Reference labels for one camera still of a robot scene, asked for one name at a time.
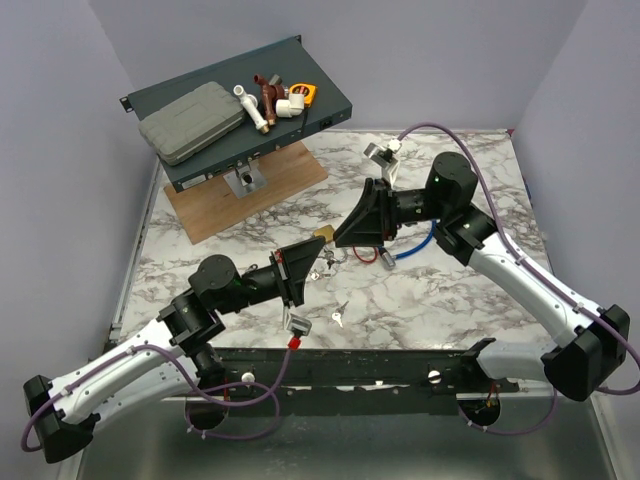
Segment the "white pvc pipe fitting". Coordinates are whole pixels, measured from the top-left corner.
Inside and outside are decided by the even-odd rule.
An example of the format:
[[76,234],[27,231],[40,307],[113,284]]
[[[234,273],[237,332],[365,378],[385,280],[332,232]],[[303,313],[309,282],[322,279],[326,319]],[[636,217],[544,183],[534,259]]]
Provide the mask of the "white pvc pipe fitting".
[[269,124],[258,109],[257,98],[254,95],[247,93],[244,87],[240,84],[234,86],[233,93],[253,121],[256,130],[262,134],[267,134],[269,132]]

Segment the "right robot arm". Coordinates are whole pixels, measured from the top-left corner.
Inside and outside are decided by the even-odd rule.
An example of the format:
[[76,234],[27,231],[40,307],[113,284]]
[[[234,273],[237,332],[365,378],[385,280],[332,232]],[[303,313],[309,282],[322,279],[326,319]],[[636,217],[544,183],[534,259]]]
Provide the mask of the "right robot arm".
[[584,401],[624,362],[629,315],[617,305],[600,307],[531,260],[473,204],[477,184],[469,160],[454,152],[436,156],[422,189],[397,191],[385,180],[368,178],[358,203],[335,231],[334,243],[381,247],[405,224],[435,221],[437,245],[501,287],[553,342],[485,340],[461,365],[462,384],[480,392],[496,379],[535,380]]

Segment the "brown pipe valve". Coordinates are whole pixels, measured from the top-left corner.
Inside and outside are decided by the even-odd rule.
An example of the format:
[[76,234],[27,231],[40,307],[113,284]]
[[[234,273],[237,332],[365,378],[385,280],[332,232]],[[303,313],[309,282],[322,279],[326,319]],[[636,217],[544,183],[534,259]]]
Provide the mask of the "brown pipe valve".
[[260,74],[255,74],[253,79],[254,83],[260,87],[265,119],[269,126],[274,126],[277,118],[275,112],[276,102],[287,98],[287,90],[282,85],[281,77],[277,74],[272,75],[269,79]]

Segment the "white pvc elbow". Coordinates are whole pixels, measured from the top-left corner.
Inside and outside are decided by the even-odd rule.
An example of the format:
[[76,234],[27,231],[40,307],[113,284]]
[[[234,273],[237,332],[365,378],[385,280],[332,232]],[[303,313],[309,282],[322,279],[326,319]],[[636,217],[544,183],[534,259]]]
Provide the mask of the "white pvc elbow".
[[278,99],[275,103],[275,113],[278,118],[293,118],[301,115],[305,110],[304,95],[290,93],[287,98]]

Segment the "silver keys on table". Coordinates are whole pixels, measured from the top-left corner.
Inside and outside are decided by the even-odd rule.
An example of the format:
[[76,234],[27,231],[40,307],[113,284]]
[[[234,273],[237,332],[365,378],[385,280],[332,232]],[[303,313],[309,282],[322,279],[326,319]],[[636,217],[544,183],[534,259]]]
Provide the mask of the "silver keys on table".
[[344,324],[343,324],[343,314],[346,310],[347,305],[349,304],[348,301],[346,301],[345,303],[343,303],[342,305],[340,305],[331,315],[332,320],[340,327],[343,328]]

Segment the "dark teal rack shelf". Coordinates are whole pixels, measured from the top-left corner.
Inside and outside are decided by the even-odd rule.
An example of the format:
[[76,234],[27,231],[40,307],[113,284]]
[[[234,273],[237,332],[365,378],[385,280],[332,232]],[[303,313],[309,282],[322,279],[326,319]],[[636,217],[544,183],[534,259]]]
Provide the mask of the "dark teal rack shelf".
[[121,98],[176,191],[348,120],[352,104],[298,37]]

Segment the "brass padlock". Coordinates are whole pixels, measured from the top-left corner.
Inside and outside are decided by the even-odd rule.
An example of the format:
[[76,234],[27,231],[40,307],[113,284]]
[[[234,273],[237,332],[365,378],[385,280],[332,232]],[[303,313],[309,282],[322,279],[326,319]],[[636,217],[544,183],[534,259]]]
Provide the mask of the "brass padlock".
[[313,235],[318,238],[322,238],[325,244],[333,242],[335,229],[332,225],[324,225],[314,231]]

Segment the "metal shelf stand bracket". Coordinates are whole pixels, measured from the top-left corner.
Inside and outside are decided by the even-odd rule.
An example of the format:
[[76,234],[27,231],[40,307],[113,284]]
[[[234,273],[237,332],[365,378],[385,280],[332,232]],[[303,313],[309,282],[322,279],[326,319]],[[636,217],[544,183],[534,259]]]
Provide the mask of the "metal shelf stand bracket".
[[246,197],[267,185],[259,169],[251,166],[235,168],[223,178],[237,198]]

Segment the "grey plastic tool case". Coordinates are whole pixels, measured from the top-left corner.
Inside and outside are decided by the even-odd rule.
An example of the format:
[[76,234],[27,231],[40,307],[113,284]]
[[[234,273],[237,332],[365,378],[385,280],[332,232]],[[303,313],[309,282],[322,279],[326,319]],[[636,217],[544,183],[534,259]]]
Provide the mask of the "grey plastic tool case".
[[208,82],[138,124],[142,138],[170,166],[183,163],[244,120],[239,100],[216,82]]

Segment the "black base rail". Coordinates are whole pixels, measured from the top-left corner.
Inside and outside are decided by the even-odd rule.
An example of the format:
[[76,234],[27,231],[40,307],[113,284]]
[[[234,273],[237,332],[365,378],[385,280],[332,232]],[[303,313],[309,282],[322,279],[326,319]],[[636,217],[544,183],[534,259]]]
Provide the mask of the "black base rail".
[[224,385],[241,417],[454,415],[460,395],[518,389],[465,350],[210,348],[180,361],[200,388]]

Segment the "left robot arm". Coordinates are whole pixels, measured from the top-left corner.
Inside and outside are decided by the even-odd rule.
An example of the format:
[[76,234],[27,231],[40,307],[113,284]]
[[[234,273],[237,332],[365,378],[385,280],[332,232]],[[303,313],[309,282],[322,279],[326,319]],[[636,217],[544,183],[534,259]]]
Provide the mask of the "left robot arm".
[[281,375],[255,399],[215,398],[229,385],[209,342],[225,329],[222,315],[281,299],[283,327],[291,335],[284,354],[289,358],[311,329],[290,310],[303,304],[306,278],[324,246],[323,237],[313,236],[275,250],[266,266],[245,273],[225,255],[204,259],[189,277],[188,289],[135,336],[69,374],[36,375],[24,384],[29,419],[21,449],[43,452],[48,463],[60,462],[83,450],[100,424],[146,400],[192,393],[229,409],[273,397]]

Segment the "wooden board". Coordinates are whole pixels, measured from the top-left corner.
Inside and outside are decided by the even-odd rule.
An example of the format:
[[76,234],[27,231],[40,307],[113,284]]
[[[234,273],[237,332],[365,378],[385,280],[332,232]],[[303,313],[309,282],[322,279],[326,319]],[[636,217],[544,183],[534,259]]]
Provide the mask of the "wooden board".
[[258,186],[241,192],[235,172],[178,193],[164,192],[194,245],[328,178],[327,171],[301,142],[261,158],[251,172]]

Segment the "yellow tape measure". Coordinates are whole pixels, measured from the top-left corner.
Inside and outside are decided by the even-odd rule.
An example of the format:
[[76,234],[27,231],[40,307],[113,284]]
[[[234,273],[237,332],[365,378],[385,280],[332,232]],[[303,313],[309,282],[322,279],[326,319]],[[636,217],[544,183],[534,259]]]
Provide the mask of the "yellow tape measure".
[[318,87],[309,83],[295,83],[289,87],[290,94],[300,94],[304,97],[304,105],[310,108],[314,102]]

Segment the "red cable seal lock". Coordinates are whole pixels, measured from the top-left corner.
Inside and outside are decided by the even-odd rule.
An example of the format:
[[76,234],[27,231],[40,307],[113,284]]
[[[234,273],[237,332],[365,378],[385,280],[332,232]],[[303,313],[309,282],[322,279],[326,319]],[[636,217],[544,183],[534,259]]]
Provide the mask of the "red cable seal lock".
[[379,256],[378,250],[376,248],[370,248],[366,252],[364,252],[360,251],[357,247],[353,247],[352,252],[359,262],[367,265],[375,263]]

